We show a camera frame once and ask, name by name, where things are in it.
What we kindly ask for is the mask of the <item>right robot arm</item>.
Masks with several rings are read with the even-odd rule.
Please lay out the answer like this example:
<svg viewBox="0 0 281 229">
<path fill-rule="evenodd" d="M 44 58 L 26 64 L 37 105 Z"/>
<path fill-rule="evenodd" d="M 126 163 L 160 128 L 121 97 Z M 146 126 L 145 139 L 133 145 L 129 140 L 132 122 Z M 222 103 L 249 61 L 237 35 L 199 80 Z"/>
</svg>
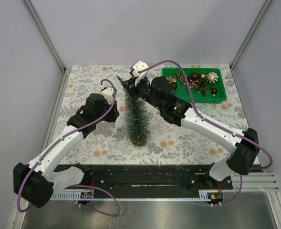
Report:
<svg viewBox="0 0 281 229">
<path fill-rule="evenodd" d="M 135 81 L 132 77 L 121 83 L 132 98 L 141 98 L 155 107 L 166 122 L 194 130 L 229 152 L 228 156 L 210 167 L 204 178 L 208 188 L 217 188 L 226 177 L 235 173 L 249 174 L 259 152 L 258 133 L 254 129 L 243 131 L 203 113 L 196 113 L 192 104 L 174 95 L 174 87 L 163 76 L 151 81 L 146 77 L 138 83 Z"/>
</svg>

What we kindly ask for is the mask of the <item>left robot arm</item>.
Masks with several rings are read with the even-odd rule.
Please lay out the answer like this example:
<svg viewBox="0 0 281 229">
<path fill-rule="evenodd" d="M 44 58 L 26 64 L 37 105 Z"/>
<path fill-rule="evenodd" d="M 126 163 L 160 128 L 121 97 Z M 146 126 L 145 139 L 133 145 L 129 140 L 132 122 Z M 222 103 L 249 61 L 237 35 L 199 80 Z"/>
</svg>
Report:
<svg viewBox="0 0 281 229">
<path fill-rule="evenodd" d="M 89 188 L 90 169 L 80 164 L 56 172 L 62 159 L 82 142 L 101 121 L 114 123 L 119 116 L 114 92 L 90 94 L 85 105 L 68 120 L 59 136 L 27 164 L 18 163 L 13 169 L 13 191 L 17 194 L 17 210 L 24 199 L 30 206 L 43 207 L 57 191 L 77 185 Z"/>
</svg>

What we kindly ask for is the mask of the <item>small green christmas tree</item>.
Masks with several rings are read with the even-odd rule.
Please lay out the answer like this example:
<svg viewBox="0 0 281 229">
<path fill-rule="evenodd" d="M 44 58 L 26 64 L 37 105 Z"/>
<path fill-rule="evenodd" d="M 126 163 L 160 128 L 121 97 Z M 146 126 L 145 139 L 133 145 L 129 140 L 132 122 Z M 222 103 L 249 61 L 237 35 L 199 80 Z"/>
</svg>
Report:
<svg viewBox="0 0 281 229">
<path fill-rule="evenodd" d="M 150 137 L 149 118 L 145 102 L 125 92 L 125 125 L 127 138 L 138 147 L 146 144 Z"/>
</svg>

